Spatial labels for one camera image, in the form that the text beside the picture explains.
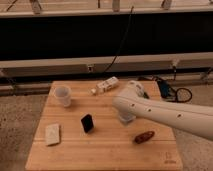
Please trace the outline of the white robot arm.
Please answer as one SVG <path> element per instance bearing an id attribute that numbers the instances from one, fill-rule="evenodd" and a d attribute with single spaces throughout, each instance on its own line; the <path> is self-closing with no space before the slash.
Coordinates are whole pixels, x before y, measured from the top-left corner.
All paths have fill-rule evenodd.
<path id="1" fill-rule="evenodd" d="M 213 107 L 157 101 L 144 94 L 140 82 L 129 81 L 114 97 L 122 121 L 143 117 L 213 141 Z"/>

